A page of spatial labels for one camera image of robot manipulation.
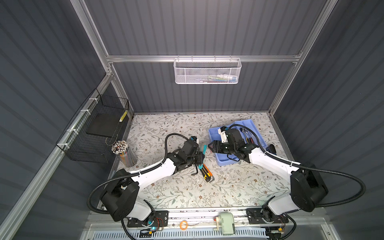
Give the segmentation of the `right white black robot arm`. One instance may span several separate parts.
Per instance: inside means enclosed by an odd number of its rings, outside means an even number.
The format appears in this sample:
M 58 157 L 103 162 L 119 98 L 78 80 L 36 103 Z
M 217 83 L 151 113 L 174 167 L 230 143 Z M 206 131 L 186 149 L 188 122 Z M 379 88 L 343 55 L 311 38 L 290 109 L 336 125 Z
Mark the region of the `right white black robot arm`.
M 272 223 L 278 216 L 291 212 L 300 210 L 312 212 L 315 208 L 344 205 L 359 199 L 366 192 L 365 183 L 353 175 L 289 161 L 267 151 L 262 146 L 258 135 L 251 129 L 248 131 L 255 139 L 251 143 L 247 143 L 243 139 L 239 127 L 239 124 L 233 124 L 229 127 L 219 128 L 221 139 L 212 141 L 208 147 L 213 153 L 225 154 L 229 159 L 235 156 L 234 161 L 243 160 L 260 166 L 290 183 L 289 192 L 278 197 L 273 196 L 262 205 L 260 214 L 266 223 Z M 329 190 L 321 173 L 351 179 L 360 185 L 360 190 L 347 199 L 323 204 L 321 201 L 327 196 Z

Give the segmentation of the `yellow black utility knife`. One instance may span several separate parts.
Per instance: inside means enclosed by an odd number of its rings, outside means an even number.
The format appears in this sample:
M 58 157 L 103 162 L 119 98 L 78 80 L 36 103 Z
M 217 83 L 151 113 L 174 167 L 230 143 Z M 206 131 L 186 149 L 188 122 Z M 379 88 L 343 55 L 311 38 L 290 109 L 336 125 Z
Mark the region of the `yellow black utility knife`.
M 210 170 L 206 167 L 205 164 L 202 165 L 200 171 L 203 175 L 204 180 L 207 183 L 212 183 L 215 180 L 213 174 L 210 172 Z

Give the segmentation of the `teal utility knife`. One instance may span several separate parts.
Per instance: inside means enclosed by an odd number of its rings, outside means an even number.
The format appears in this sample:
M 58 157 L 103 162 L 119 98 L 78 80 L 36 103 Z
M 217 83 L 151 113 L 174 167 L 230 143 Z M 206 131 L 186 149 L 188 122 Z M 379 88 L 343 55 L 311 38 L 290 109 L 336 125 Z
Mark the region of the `teal utility knife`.
M 206 150 L 207 150 L 207 145 L 203 145 L 198 155 L 198 161 L 197 161 L 198 169 L 203 168 Z

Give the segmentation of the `mint green device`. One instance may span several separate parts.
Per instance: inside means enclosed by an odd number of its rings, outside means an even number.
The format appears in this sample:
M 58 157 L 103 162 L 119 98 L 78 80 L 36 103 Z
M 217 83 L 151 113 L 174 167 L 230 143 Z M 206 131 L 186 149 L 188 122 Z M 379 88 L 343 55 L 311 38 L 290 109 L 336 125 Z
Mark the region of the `mint green device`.
M 235 234 L 235 219 L 230 212 L 221 212 L 216 217 L 217 231 L 221 231 L 223 235 Z

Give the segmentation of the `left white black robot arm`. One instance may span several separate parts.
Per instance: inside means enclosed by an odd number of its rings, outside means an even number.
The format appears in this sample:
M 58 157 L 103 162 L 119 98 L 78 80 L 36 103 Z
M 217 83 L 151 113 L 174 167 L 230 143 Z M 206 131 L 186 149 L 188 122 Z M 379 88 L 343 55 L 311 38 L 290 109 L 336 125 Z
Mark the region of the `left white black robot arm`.
M 168 151 L 168 138 L 177 136 L 185 139 L 182 148 Z M 165 155 L 159 162 L 138 171 L 121 170 L 106 182 L 95 187 L 88 196 L 88 208 L 99 214 L 110 215 L 115 222 L 132 218 L 150 226 L 155 221 L 155 210 L 146 200 L 139 200 L 138 194 L 144 188 L 181 172 L 193 165 L 203 163 L 205 154 L 200 150 L 196 136 L 185 137 L 171 133 L 165 138 Z

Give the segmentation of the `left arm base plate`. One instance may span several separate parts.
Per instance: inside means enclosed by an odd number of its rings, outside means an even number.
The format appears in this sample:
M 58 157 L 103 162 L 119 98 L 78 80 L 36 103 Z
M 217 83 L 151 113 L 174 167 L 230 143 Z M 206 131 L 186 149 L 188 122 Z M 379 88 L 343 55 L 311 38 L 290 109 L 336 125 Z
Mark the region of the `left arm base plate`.
M 169 211 L 154 211 L 150 213 L 143 221 L 128 217 L 128 228 L 141 228 L 141 227 L 167 227 L 169 220 Z

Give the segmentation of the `orange pencil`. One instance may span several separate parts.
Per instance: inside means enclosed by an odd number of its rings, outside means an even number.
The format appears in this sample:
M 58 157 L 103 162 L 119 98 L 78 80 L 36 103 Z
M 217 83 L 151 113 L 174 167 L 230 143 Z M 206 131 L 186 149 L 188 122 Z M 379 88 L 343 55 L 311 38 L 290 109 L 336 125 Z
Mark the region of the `orange pencil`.
M 207 172 L 207 175 L 208 175 L 209 177 L 212 177 L 212 176 L 213 176 L 212 173 L 210 172 L 210 170 L 207 168 L 207 166 L 206 166 L 205 164 L 203 164 L 203 168 L 205 169 L 205 171 Z

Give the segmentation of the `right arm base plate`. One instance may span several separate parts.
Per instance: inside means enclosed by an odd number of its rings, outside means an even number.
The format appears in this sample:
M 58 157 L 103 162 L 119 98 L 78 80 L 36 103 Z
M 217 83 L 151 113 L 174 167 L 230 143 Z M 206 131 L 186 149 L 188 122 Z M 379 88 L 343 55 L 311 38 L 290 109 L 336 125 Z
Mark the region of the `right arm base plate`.
M 250 224 L 287 224 L 289 219 L 284 215 L 275 215 L 262 208 L 248 208 L 246 215 Z

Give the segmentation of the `black handled screwdriver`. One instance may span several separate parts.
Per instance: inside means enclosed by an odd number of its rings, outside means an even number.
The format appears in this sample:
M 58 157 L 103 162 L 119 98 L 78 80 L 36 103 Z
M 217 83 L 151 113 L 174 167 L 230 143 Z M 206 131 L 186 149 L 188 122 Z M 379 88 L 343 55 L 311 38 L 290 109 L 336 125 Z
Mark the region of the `black handled screwdriver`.
M 247 136 L 247 134 L 246 134 L 244 128 L 240 128 L 240 131 L 241 131 L 242 134 L 244 135 L 244 138 L 245 138 L 246 143 L 249 143 L 249 139 L 248 139 L 248 136 Z

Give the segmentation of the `yellow green marker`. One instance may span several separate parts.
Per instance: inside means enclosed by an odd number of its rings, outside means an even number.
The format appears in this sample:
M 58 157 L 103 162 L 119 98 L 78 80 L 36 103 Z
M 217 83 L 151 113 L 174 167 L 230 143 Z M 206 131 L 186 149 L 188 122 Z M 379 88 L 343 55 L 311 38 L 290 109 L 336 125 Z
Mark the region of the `yellow green marker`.
M 127 116 L 127 114 L 128 114 L 128 111 L 125 111 L 125 112 L 122 114 L 122 116 L 121 116 L 120 119 L 119 119 L 119 122 L 120 122 L 120 123 L 124 121 L 124 119 L 125 119 L 125 117 Z

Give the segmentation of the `yellow black pliers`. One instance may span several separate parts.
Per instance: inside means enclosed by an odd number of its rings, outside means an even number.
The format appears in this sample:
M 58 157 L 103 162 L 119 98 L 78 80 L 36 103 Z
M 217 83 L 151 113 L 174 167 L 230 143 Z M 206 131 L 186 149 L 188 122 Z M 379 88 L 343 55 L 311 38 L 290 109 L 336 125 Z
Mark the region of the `yellow black pliers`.
M 244 129 L 244 135 L 247 137 L 248 143 L 255 144 L 251 134 L 249 133 L 249 131 L 247 129 Z

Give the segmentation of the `white blue tool box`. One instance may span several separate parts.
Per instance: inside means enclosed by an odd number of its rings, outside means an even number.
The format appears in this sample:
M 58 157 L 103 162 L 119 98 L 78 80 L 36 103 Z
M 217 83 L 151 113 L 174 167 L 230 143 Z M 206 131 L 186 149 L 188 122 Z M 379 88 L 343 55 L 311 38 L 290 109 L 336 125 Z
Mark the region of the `white blue tool box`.
M 210 140 L 211 142 L 218 140 L 218 141 L 221 141 L 222 144 L 224 143 L 232 144 L 232 143 L 238 143 L 238 142 L 246 143 L 244 135 L 240 131 L 240 128 L 244 128 L 249 131 L 255 144 L 258 145 L 257 149 L 260 149 L 260 148 L 263 148 L 264 150 L 270 149 L 267 143 L 263 140 L 261 134 L 259 133 L 254 122 L 251 119 L 236 121 L 228 126 L 215 127 L 215 128 L 209 129 Z M 216 153 L 214 154 L 216 156 L 216 161 L 219 166 L 231 165 L 231 164 L 235 164 L 237 162 L 243 161 L 243 160 L 232 161 L 232 160 L 229 160 L 227 156 L 224 154 L 216 154 Z

